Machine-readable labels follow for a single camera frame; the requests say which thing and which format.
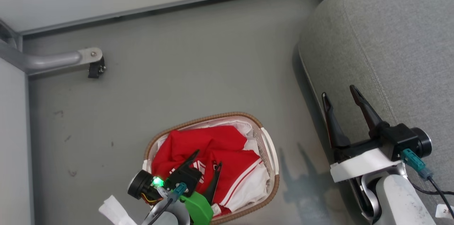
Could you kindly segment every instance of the red and white clothing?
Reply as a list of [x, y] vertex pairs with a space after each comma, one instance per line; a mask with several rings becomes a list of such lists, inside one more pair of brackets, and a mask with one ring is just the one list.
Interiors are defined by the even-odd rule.
[[256, 143], [251, 143], [245, 136], [232, 125], [172, 131], [152, 161], [153, 175], [165, 180], [199, 149], [191, 165], [203, 174], [196, 191], [205, 192], [213, 178], [214, 166], [222, 162], [213, 201], [234, 212], [266, 196], [269, 179], [266, 167], [256, 153]]

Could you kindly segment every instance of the cable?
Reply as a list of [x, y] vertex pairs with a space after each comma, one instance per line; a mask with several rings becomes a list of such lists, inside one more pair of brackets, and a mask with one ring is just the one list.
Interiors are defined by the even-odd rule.
[[163, 209], [161, 209], [154, 217], [153, 217], [153, 220], [151, 220], [150, 223], [148, 223], [148, 225], [152, 225], [161, 215], [162, 213], [167, 209], [167, 207], [170, 206], [170, 204], [172, 203], [173, 199], [169, 198], [167, 199], [167, 204], [164, 206]]
[[454, 212], [453, 212], [453, 209], [451, 208], [451, 205], [449, 204], [448, 200], [446, 199], [446, 197], [444, 196], [443, 192], [441, 191], [441, 189], [438, 187], [438, 185], [435, 183], [435, 181], [432, 179], [431, 176], [428, 176], [427, 179], [430, 181], [430, 183], [432, 183], [432, 185], [434, 186], [434, 188], [438, 191], [438, 194], [440, 194], [441, 198], [443, 199], [444, 203], [446, 204], [446, 207], [448, 208], [451, 216], [453, 217], [454, 219]]
[[[421, 188], [419, 188], [416, 184], [410, 182], [411, 185], [413, 186], [413, 188], [415, 188], [417, 191], [420, 191], [424, 194], [427, 194], [427, 195], [439, 195], [439, 193], [437, 191], [425, 191]], [[445, 195], [454, 195], [454, 192], [453, 191], [441, 191], [443, 194]]]
[[146, 201], [146, 202], [149, 202], [149, 203], [154, 203], [154, 202], [156, 202], [156, 201], [162, 200], [162, 198], [156, 199], [156, 200], [149, 200], [148, 198], [146, 198], [146, 195], [145, 195], [145, 194], [141, 193], [141, 195], [142, 195], [142, 197], [145, 199], [145, 201]]

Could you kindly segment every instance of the chair cushion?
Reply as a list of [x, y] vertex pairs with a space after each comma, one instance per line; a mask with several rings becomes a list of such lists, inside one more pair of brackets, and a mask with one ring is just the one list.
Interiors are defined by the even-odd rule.
[[[438, 185], [454, 191], [454, 0], [325, 0], [308, 18], [299, 51], [319, 103], [326, 91], [353, 142], [368, 138], [368, 128], [350, 84], [391, 125], [430, 135], [424, 161]], [[411, 170], [412, 182], [434, 191]], [[420, 196], [434, 216], [441, 198]]]

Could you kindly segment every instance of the laundry basket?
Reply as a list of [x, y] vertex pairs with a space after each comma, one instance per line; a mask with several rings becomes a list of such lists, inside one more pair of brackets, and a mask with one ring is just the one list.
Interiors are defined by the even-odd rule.
[[158, 145], [162, 144], [162, 142], [165, 141], [170, 131], [209, 128], [216, 125], [225, 125], [226, 123], [234, 121], [247, 123], [252, 126], [253, 138], [255, 138], [257, 142], [260, 158], [263, 160], [263, 164], [265, 164], [270, 179], [266, 182], [265, 197], [254, 203], [247, 204], [246, 206], [230, 214], [214, 217], [211, 220], [211, 225], [224, 223], [229, 220], [234, 220], [236, 218], [254, 212], [255, 210], [262, 208], [263, 206], [266, 206], [274, 198], [274, 195], [277, 193], [277, 188], [279, 187], [279, 161], [277, 160], [276, 149], [274, 148], [271, 137], [265, 130], [263, 125], [260, 123], [260, 121], [258, 121], [252, 115], [243, 112], [223, 113], [192, 120], [190, 122], [174, 126], [173, 128], [169, 128], [157, 134], [146, 147], [145, 155], [143, 156], [144, 159], [143, 169], [149, 170], [151, 162], [158, 151]]

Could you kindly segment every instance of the white paper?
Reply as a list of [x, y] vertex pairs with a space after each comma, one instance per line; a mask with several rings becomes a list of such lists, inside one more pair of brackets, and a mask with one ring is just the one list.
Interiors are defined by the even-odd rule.
[[137, 225], [113, 195], [104, 201], [99, 212], [115, 225]]
[[437, 211], [435, 212], [436, 218], [447, 218], [452, 220], [452, 215], [449, 213], [448, 206], [445, 204], [438, 204]]

